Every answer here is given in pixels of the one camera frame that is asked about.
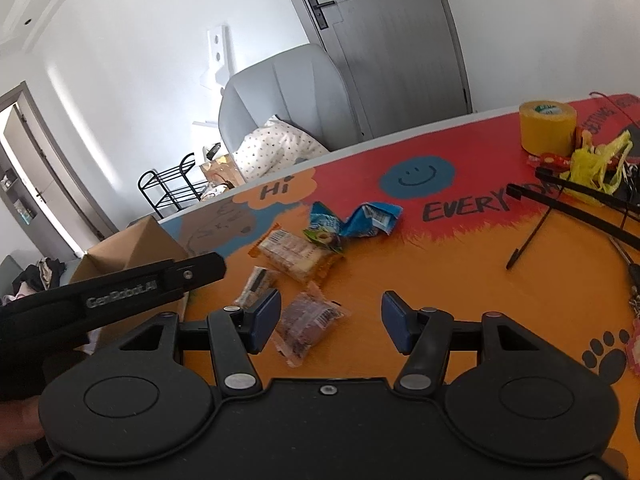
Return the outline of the person's left hand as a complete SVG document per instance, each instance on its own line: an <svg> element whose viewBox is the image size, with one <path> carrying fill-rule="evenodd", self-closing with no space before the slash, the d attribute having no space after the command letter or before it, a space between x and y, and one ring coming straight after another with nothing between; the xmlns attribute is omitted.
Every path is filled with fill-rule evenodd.
<svg viewBox="0 0 640 480"><path fill-rule="evenodd" d="M0 404L0 456L44 436L39 419L39 398L2 402Z"/></svg>

